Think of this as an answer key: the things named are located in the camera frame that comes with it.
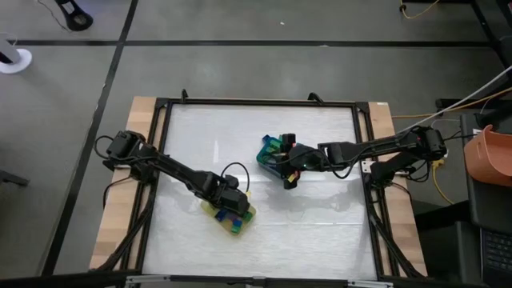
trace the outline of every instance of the wooden board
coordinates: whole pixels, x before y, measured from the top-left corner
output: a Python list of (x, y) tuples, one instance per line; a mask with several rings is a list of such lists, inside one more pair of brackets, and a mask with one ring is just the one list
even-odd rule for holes
[[(147, 137), (153, 117), (155, 100), (156, 98), (134, 98), (126, 125), (128, 130), (139, 132)], [(391, 121), (390, 109), (387, 103), (370, 103), (370, 115), (375, 138), (394, 134), (393, 122)], [(364, 123), (364, 118), (360, 117), (360, 120), (361, 123)], [(158, 121), (158, 124), (158, 127), (161, 127), (162, 121)], [(362, 129), (363, 134), (366, 135), (364, 125), (362, 125)], [(158, 143), (161, 132), (161, 128), (157, 129), (155, 143)], [(385, 160), (389, 157), (391, 156), (382, 156), (380, 159)], [(128, 175), (128, 172), (128, 170), (116, 171), (112, 180), (116, 181), (124, 178)], [(403, 178), (396, 178), (395, 181), (404, 186), (406, 185), (406, 181)], [(128, 180), (110, 189), (105, 211), (103, 212), (102, 223), (99, 227), (96, 246), (90, 261), (90, 268), (103, 264), (126, 235), (136, 189), (137, 183), (134, 180)], [(420, 273), (426, 275), (425, 263), (409, 195), (399, 188), (389, 187), (386, 189), (386, 200), (396, 243), (402, 249), (404, 255), (413, 263), (414, 267)], [(385, 274), (390, 274), (387, 252), (383, 244), (381, 244), (381, 247), (384, 271)], [(138, 238), (134, 240), (129, 268), (134, 268), (137, 250)]]

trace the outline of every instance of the gray floor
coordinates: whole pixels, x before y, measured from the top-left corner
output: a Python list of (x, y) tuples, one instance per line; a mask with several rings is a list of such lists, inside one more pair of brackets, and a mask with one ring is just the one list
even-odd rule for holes
[[(53, 2), (42, 1), (63, 22)], [(119, 38), (130, 1), (79, 3), (94, 17), (88, 31), (65, 32), (31, 0), (0, 2), (0, 30), (20, 39)], [(507, 35), (494, 2), (481, 4), (497, 35)], [(408, 5), (408, 12), (424, 7)], [(128, 39), (479, 41), (485, 35), (464, 5), (439, 5), (408, 21), (398, 1), (141, 0)], [(24, 189), (0, 186), (0, 278), (38, 273), (115, 49), (26, 48), (34, 64), (18, 75), (0, 75), (0, 169), (31, 179)], [(392, 114), (416, 114), (435, 111), (436, 98), (468, 95), (501, 70), (494, 52), (484, 48), (130, 46), (98, 134), (123, 129), (137, 95), (175, 97), (186, 88), (191, 97), (304, 99), (314, 91), (325, 100), (389, 102)], [(395, 125), (398, 130), (413, 122)], [(446, 135), (458, 129), (457, 122), (434, 126)], [(438, 172), (454, 201), (466, 198), (458, 185), (465, 177), (460, 145), (448, 144), (449, 157)], [(110, 178), (92, 155), (57, 273), (87, 270)], [(420, 204), (446, 205), (430, 181), (410, 189)]]

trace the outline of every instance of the yellow cable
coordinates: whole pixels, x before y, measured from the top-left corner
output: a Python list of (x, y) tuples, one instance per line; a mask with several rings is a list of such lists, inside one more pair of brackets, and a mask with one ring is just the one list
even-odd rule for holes
[(454, 202), (449, 200), (448, 197), (441, 191), (441, 187), (439, 187), (438, 179), (436, 178), (435, 171), (438, 169), (440, 165), (444, 163), (444, 160), (439, 160), (440, 162), (432, 162), (432, 179), (434, 180), (435, 188), (438, 190), (439, 194), (443, 199), (445, 199), (449, 204), (453, 205)]
[[(438, 2), (441, 1), (441, 0), (436, 0), (434, 3), (430, 4), (430, 6), (428, 6), (423, 12), (420, 12), (418, 14), (416, 14), (415, 16), (408, 16), (406, 14), (406, 9), (404, 7), (404, 9), (400, 9), (402, 11), (402, 14), (405, 18), (407, 19), (414, 19), (414, 18), (417, 18), (417, 17), (420, 17), (422, 16), (424, 13), (426, 13), (428, 10), (432, 9), (432, 7), (434, 7), (436, 4), (438, 4)], [(400, 7), (403, 7), (403, 0), (400, 0)]]
[[(457, 106), (457, 107), (452, 108), (452, 109), (448, 109), (445, 112), (452, 112), (452, 111), (464, 109), (464, 108), (467, 108), (467, 107), (472, 106), (474, 104), (479, 104), (480, 102), (484, 102), (486, 100), (492, 99), (492, 98), (497, 97), (497, 96), (499, 96), (501, 94), (504, 94), (504, 93), (507, 93), (507, 92), (511, 92), (511, 91), (512, 91), (512, 87), (507, 88), (507, 89), (502, 90), (502, 91), (499, 91), (499, 92), (497, 92), (495, 94), (492, 94), (491, 96), (487, 96), (487, 97), (484, 97), (482, 99), (479, 99), (479, 100), (477, 100), (475, 102), (471, 102), (471, 103), (468, 103), (468, 104), (465, 104), (465, 105)], [(427, 117), (432, 116), (432, 115), (434, 115), (434, 113), (418, 114), (418, 115), (398, 115), (398, 116), (391, 116), (391, 117), (393, 119), (409, 119), (409, 118), (427, 118)]]

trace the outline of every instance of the orange container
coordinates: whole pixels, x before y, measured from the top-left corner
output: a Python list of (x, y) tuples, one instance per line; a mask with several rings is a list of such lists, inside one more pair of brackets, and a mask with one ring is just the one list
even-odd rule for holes
[(464, 147), (467, 171), (480, 182), (512, 186), (512, 135), (491, 129), (488, 125)]

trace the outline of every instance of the keyboard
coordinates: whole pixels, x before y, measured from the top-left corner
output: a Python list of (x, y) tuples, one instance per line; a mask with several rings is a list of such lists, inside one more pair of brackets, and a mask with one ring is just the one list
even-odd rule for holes
[(484, 229), (481, 232), (483, 281), (497, 287), (510, 287), (512, 283), (512, 236)]

